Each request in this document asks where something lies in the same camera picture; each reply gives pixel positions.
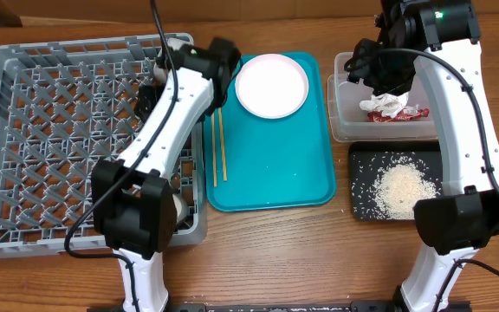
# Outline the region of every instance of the black tray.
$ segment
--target black tray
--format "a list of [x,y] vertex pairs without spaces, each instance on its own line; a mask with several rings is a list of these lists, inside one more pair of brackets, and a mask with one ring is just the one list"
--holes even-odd
[[359,221],[405,221],[389,218],[373,200],[373,183],[379,174],[378,170],[393,166],[391,156],[412,158],[412,162],[424,172],[424,178],[432,181],[437,191],[442,193],[442,158],[437,141],[355,142],[348,152],[349,187],[353,216]]

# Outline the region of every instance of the clear plastic container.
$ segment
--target clear plastic container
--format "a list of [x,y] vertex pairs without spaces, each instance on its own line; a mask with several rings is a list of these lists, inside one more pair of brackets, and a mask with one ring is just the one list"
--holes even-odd
[[[339,53],[334,60],[334,75],[328,78],[328,115],[334,139],[339,142],[356,140],[432,140],[437,138],[432,114],[417,121],[371,122],[360,108],[360,102],[370,100],[373,89],[347,81],[344,63],[353,53]],[[431,108],[423,84],[416,76],[408,105]]]

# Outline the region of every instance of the gray plastic crate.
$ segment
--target gray plastic crate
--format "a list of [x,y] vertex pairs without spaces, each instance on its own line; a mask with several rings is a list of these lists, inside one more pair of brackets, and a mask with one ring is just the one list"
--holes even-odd
[[[117,157],[142,127],[133,105],[159,51],[154,35],[0,47],[0,257],[63,251],[67,228],[91,205],[95,162]],[[207,234],[202,134],[196,125],[178,158],[190,215],[171,245]],[[105,247],[91,217],[72,247]]]

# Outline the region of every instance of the crumpled white tissue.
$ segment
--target crumpled white tissue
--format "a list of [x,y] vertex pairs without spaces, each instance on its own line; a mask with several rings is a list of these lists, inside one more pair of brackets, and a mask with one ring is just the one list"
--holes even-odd
[[360,107],[367,112],[381,112],[383,117],[395,118],[407,105],[409,92],[400,96],[392,94],[371,95],[371,100],[360,102]]

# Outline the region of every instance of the pair of chopsticks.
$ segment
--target pair of chopsticks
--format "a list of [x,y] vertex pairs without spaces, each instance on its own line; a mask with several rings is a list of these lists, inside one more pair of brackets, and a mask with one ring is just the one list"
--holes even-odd
[[[224,155],[223,109],[218,109],[218,129],[221,137],[221,155],[223,158],[223,181],[226,181],[226,156]],[[213,136],[213,185],[217,187],[217,148],[215,143],[215,112],[211,114],[211,132]]]

